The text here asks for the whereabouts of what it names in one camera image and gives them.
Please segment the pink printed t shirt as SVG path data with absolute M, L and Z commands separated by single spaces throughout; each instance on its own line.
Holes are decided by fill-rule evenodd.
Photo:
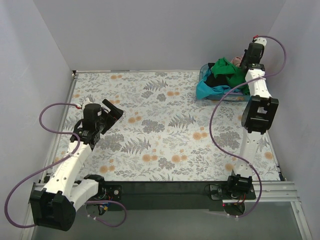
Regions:
M 236 66 L 237 68 L 239 68 L 240 65 L 241 65 L 242 59 L 243 59 L 242 56 L 236 56 L 236 57 L 234 57 L 230 62 L 231 62 L 234 66 Z

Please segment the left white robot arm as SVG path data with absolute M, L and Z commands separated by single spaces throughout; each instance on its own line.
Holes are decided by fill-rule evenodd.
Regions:
M 50 180 L 41 190 L 30 195 L 33 222 L 36 226 L 68 231 L 78 209 L 88 200 L 110 200 L 104 178 L 87 175 L 74 186 L 76 177 L 96 144 L 123 115 L 107 99 L 101 104 L 86 98 L 82 105 L 82 118 L 76 122 L 68 145 L 66 160 L 58 164 Z

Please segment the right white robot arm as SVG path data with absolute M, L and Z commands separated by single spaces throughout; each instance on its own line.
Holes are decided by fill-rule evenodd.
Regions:
M 254 193 L 251 164 L 255 159 L 259 141 L 271 128 L 279 101 L 268 91 L 265 79 L 265 67 L 260 63 L 267 40 L 254 39 L 244 51 L 240 69 L 245 73 L 250 99 L 241 117 L 243 140 L 240 159 L 236 162 L 227 180 L 227 190 L 232 198 L 247 197 Z

